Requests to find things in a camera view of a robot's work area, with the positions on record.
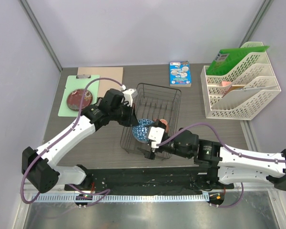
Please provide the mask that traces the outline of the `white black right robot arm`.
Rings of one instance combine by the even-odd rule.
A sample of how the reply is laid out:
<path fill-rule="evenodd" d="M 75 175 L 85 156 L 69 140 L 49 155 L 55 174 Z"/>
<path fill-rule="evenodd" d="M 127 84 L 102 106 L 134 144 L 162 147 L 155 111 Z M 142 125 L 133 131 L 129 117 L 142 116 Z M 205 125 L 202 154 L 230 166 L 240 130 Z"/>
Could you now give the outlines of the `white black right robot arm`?
<path fill-rule="evenodd" d="M 286 149 L 279 153 L 260 153 L 242 150 L 215 141 L 202 140 L 189 127 L 181 128 L 169 136 L 167 125 L 160 120 L 141 119 L 132 128 L 134 138 L 150 145 L 144 156 L 153 160 L 157 153 L 167 152 L 186 159 L 193 159 L 207 169 L 206 184 L 217 188 L 221 184 L 266 183 L 286 191 Z"/>

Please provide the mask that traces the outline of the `white bowl red diamond pattern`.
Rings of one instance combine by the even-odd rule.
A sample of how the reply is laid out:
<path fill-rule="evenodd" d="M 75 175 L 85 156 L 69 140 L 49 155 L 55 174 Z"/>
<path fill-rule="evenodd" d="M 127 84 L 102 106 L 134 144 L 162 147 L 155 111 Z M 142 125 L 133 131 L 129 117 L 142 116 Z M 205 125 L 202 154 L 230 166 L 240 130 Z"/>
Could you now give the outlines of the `white bowl red diamond pattern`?
<path fill-rule="evenodd" d="M 139 119 L 138 125 L 132 127 L 134 138 L 140 143 L 147 144 L 149 142 L 149 139 L 147 138 L 149 126 L 153 123 L 154 121 L 150 119 Z"/>

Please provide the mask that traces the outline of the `red floral plate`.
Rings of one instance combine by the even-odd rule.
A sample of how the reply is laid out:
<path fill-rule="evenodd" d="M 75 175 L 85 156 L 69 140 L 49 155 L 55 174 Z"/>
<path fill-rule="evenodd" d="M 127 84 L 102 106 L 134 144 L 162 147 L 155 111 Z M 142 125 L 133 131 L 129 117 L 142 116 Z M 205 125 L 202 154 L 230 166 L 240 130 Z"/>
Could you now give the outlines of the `red floral plate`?
<path fill-rule="evenodd" d="M 73 111 L 79 111 L 82 95 L 84 95 L 82 109 L 89 106 L 93 101 L 92 93 L 89 90 L 84 92 L 84 89 L 76 89 L 68 95 L 67 107 Z"/>

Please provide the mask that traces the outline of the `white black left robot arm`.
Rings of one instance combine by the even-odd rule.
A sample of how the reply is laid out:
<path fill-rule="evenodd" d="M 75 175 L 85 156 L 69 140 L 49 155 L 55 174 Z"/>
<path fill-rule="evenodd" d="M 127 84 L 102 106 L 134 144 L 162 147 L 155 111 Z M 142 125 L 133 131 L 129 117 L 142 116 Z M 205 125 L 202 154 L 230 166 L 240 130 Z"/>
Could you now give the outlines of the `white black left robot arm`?
<path fill-rule="evenodd" d="M 123 92 L 110 89 L 97 103 L 85 107 L 66 129 L 37 149 L 27 147 L 22 153 L 22 171 L 40 193 L 50 191 L 56 185 L 73 184 L 88 190 L 92 178 L 84 166 L 59 166 L 59 161 L 78 143 L 94 134 L 111 121 L 124 127 L 138 125 L 133 99 L 135 89 Z"/>

